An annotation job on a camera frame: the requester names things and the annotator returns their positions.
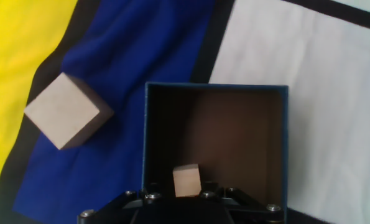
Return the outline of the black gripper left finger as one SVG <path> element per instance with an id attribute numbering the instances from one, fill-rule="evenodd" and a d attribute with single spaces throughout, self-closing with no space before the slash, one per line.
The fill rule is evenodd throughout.
<path id="1" fill-rule="evenodd" d="M 146 189 L 125 191 L 99 210 L 84 210 L 78 215 L 78 224 L 130 223 L 136 212 L 144 205 L 162 198 L 159 192 L 148 193 Z"/>

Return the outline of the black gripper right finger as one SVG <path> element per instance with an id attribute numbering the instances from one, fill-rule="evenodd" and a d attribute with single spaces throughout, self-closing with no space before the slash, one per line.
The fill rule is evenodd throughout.
<path id="1" fill-rule="evenodd" d="M 279 205 L 263 205 L 239 188 L 224 188 L 216 182 L 201 184 L 199 197 L 220 203 L 235 223 L 283 224 L 284 211 Z"/>

